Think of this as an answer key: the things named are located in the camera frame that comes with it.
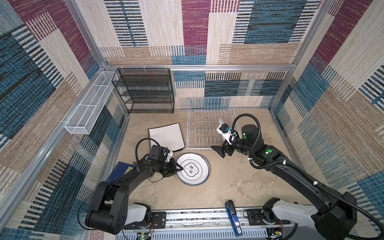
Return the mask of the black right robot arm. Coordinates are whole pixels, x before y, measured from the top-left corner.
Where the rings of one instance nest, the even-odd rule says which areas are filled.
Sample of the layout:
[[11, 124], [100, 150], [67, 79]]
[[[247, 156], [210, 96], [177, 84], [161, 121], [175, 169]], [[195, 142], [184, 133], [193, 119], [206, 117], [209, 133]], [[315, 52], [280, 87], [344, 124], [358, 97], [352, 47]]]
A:
[[308, 206], [290, 204], [279, 198], [271, 198], [261, 211], [264, 221], [291, 221], [315, 229], [326, 240], [344, 240], [358, 220], [357, 200], [350, 193], [339, 193], [310, 176], [295, 165], [277, 148], [264, 144], [258, 126], [247, 125], [247, 132], [240, 138], [234, 127], [220, 124], [217, 132], [223, 137], [220, 146], [211, 148], [222, 158], [234, 151], [249, 156], [251, 166], [266, 170], [291, 185], [306, 197], [314, 211]]

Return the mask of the white round plate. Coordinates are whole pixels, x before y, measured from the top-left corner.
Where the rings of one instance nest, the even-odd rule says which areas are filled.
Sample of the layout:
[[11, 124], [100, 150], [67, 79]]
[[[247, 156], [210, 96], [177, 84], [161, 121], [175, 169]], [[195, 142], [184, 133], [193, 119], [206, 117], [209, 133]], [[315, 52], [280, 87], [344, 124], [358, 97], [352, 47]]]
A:
[[227, 133], [228, 132], [228, 130], [227, 130], [227, 128], [228, 128], [229, 126], [222, 120], [222, 119], [219, 119], [219, 127], [218, 127], [218, 130], [220, 131], [220, 132], [222, 132], [222, 133]]
[[210, 177], [211, 165], [200, 154], [183, 154], [177, 159], [177, 164], [182, 167], [182, 170], [177, 172], [177, 176], [188, 186], [202, 185]]

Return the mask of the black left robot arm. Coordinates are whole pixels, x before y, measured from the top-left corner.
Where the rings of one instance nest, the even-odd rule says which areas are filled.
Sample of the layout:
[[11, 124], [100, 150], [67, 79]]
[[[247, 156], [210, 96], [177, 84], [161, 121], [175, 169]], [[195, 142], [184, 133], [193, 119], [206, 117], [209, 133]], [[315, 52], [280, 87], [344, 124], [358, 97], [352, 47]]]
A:
[[169, 149], [153, 146], [149, 154], [135, 162], [131, 171], [117, 180], [101, 182], [97, 186], [85, 218], [86, 227], [114, 235], [120, 233], [128, 221], [136, 222], [128, 218], [130, 194], [155, 173], [168, 178], [182, 170]]

